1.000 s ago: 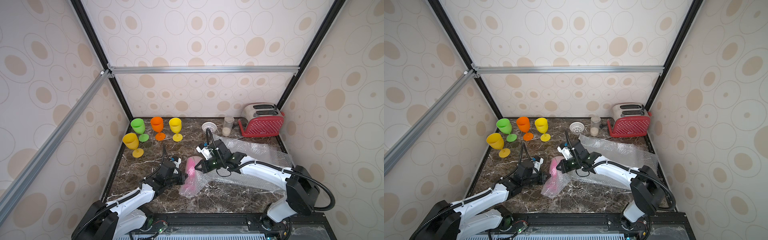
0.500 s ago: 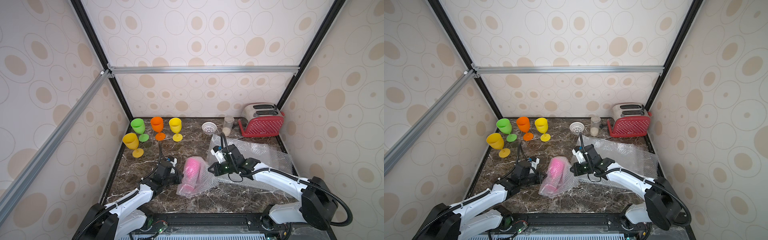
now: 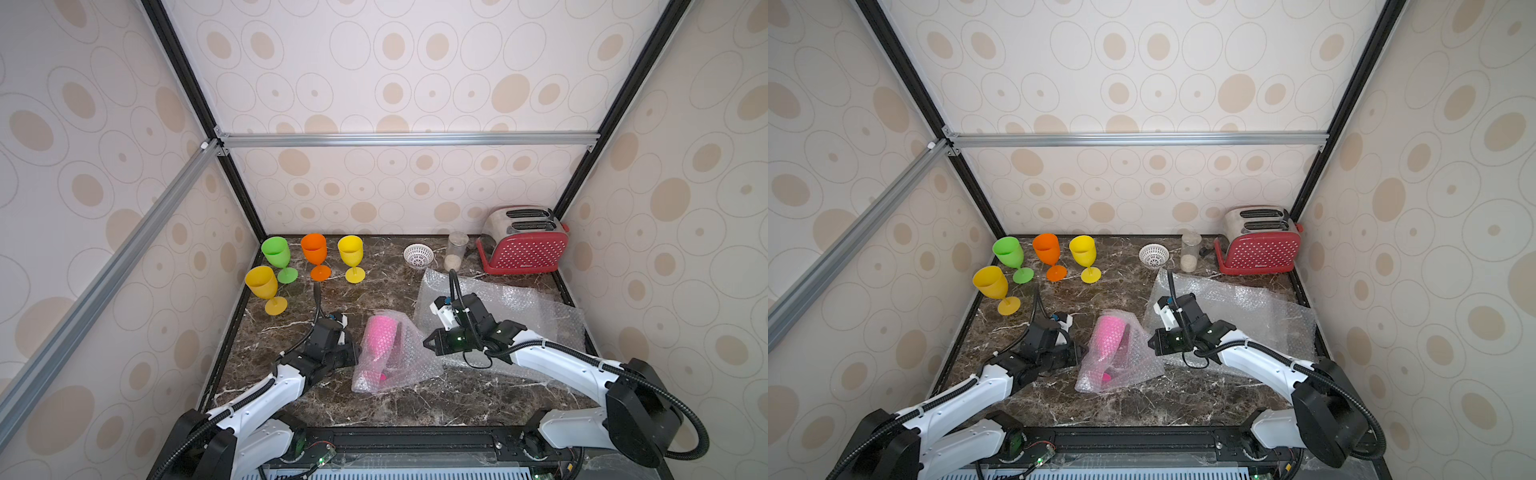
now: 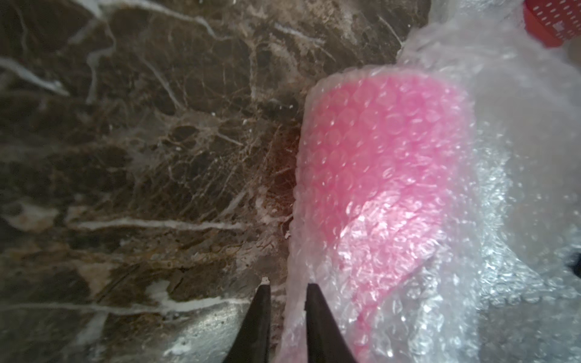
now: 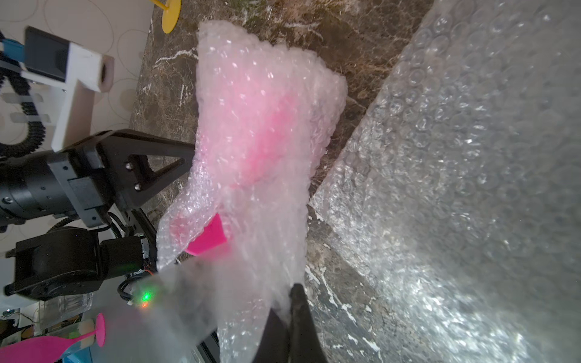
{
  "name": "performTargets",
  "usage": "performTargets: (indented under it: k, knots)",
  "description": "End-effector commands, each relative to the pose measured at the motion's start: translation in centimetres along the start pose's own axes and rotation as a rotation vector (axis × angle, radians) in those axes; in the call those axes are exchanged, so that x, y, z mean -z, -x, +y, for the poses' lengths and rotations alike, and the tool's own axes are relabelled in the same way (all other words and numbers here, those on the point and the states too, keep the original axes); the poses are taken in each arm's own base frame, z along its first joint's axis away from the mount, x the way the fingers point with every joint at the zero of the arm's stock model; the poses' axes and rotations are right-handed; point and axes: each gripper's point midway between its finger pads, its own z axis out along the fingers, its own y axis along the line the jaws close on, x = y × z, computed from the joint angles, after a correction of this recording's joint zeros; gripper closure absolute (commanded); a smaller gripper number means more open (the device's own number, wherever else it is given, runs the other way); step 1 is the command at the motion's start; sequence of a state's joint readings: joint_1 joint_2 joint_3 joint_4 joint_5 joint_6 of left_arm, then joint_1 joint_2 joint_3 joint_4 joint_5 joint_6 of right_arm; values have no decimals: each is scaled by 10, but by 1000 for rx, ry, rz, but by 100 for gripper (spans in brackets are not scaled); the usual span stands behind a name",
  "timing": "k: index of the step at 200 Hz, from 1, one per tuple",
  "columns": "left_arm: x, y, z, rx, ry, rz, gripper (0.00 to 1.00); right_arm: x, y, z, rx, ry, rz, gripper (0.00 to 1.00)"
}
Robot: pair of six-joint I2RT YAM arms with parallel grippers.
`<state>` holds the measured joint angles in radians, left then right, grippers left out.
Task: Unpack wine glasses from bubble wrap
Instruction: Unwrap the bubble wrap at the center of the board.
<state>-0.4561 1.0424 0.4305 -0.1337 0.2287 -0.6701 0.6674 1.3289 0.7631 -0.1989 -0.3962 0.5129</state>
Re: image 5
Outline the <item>clear bubble wrap sheet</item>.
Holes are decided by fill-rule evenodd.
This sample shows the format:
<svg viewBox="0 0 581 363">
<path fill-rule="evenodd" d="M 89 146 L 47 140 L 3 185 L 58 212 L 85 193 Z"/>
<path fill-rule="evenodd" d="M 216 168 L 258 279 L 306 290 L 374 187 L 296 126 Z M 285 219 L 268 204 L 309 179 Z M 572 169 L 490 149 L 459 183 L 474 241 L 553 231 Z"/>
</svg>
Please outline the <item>clear bubble wrap sheet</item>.
<svg viewBox="0 0 581 363">
<path fill-rule="evenodd" d="M 580 360 L 580 3 L 436 1 L 312 200 L 423 360 Z"/>
</svg>

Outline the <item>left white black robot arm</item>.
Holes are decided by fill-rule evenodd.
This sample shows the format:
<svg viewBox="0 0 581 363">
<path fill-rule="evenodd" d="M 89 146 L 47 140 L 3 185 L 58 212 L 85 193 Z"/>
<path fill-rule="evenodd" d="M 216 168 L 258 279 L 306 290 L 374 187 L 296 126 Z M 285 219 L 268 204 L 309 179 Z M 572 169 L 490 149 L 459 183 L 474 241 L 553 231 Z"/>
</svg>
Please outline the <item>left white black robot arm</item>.
<svg viewBox="0 0 581 363">
<path fill-rule="evenodd" d="M 47 301 L 154 272 L 157 232 L 142 206 L 186 174 L 194 155 L 192 144 L 124 129 L 3 160 L 3 228 L 44 216 L 83 222 L 16 243 L 5 255 L 15 267 L 3 294 Z"/>
</svg>

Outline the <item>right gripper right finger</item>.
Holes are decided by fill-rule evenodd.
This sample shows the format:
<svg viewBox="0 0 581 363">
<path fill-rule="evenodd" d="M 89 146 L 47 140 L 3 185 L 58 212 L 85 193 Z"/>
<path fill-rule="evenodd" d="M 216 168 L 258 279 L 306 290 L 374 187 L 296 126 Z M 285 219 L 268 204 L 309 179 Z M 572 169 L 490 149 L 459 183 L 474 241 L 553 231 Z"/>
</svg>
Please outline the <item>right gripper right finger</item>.
<svg viewBox="0 0 581 363">
<path fill-rule="evenodd" d="M 327 363 L 302 284 L 290 290 L 290 362 Z"/>
</svg>

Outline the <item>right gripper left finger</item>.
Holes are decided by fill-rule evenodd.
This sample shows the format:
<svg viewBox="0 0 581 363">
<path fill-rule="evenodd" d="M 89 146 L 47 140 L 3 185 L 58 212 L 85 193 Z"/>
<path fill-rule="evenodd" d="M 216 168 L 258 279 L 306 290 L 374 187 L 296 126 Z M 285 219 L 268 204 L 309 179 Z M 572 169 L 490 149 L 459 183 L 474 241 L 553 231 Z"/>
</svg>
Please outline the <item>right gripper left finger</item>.
<svg viewBox="0 0 581 363">
<path fill-rule="evenodd" d="M 289 357 L 289 329 L 278 314 L 271 309 L 252 363 L 287 363 Z"/>
</svg>

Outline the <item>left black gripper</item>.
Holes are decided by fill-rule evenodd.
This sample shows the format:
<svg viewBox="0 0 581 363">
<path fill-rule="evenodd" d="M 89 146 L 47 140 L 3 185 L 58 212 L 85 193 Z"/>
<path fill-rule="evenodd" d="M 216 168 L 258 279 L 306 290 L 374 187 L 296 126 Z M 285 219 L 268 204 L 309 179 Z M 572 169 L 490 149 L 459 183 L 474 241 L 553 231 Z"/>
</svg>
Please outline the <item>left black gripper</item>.
<svg viewBox="0 0 581 363">
<path fill-rule="evenodd" d="M 195 146 L 123 129 L 91 136 L 63 151 L 1 162 L 1 228 L 44 216 L 111 224 L 121 210 L 141 207 L 189 172 Z"/>
</svg>

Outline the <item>pink bubble glass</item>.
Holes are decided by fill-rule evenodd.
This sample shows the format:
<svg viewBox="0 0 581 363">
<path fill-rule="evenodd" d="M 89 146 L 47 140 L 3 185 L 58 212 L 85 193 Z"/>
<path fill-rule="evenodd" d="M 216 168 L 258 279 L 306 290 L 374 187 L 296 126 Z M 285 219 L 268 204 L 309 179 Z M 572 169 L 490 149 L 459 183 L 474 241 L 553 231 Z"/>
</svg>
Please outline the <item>pink bubble glass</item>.
<svg viewBox="0 0 581 363">
<path fill-rule="evenodd" d="M 250 362 L 269 313 L 291 320 L 304 282 L 309 189 L 346 105 L 346 79 L 313 51 L 272 45 L 228 21 L 198 30 L 198 129 L 189 180 L 158 225 L 175 332 L 219 338 Z"/>
</svg>

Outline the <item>beige bubble glass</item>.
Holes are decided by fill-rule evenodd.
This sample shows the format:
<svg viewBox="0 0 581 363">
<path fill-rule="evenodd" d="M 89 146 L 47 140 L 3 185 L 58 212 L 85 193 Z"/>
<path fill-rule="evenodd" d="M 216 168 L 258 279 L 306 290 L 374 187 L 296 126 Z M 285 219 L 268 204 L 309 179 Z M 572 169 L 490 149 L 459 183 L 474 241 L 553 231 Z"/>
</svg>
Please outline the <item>beige bubble glass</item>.
<svg viewBox="0 0 581 363">
<path fill-rule="evenodd" d="M 150 0 L 155 6 L 160 8 L 162 14 L 162 30 L 166 34 L 172 33 L 178 24 L 182 10 L 182 0 Z"/>
</svg>

